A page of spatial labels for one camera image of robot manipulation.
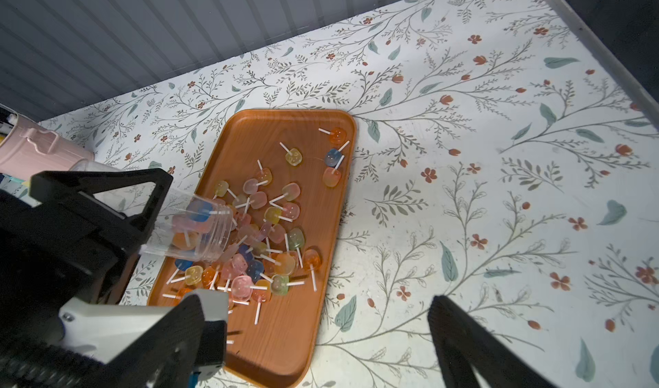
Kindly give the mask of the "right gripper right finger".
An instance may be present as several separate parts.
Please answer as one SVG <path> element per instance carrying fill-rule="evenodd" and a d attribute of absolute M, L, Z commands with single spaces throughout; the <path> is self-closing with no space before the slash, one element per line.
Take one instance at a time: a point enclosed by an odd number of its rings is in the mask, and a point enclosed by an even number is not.
<path fill-rule="evenodd" d="M 477 375 L 491 387 L 554 386 L 449 297 L 434 297 L 427 320 L 445 386 L 479 387 Z"/>

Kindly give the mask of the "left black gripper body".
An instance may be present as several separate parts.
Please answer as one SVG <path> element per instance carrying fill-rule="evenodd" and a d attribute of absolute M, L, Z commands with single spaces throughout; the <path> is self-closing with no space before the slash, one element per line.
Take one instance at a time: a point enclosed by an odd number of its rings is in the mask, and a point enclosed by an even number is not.
<path fill-rule="evenodd" d="M 139 219 L 82 195 L 36 207 L 1 194 L 1 334 L 61 337 L 72 298 L 118 302 L 139 249 Z"/>

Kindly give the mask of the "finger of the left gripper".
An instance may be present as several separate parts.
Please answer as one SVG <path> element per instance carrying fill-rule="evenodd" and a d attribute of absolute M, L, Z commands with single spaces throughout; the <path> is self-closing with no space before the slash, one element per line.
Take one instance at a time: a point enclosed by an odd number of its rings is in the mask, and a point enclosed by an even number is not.
<path fill-rule="evenodd" d="M 134 171 L 44 171 L 30 196 L 67 211 L 115 244 L 144 244 L 151 236 L 173 177 L 159 168 Z"/>

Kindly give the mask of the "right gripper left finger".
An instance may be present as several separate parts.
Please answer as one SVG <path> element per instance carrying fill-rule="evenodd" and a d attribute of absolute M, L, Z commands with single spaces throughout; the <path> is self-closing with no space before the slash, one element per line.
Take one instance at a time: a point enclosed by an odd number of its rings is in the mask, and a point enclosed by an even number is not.
<path fill-rule="evenodd" d="M 109 364 L 87 376 L 88 387 L 189 387 L 204 330 L 199 297 L 186 297 Z"/>

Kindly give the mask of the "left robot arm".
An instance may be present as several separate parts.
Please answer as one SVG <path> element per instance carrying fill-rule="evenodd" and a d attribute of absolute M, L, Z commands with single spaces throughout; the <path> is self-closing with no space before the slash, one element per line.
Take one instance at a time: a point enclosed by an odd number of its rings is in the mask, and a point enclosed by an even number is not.
<path fill-rule="evenodd" d="M 31 203 L 1 195 L 4 387 L 193 387 L 224 366 L 228 297 L 106 303 L 147 243 L 173 179 L 161 169 L 44 171 Z"/>

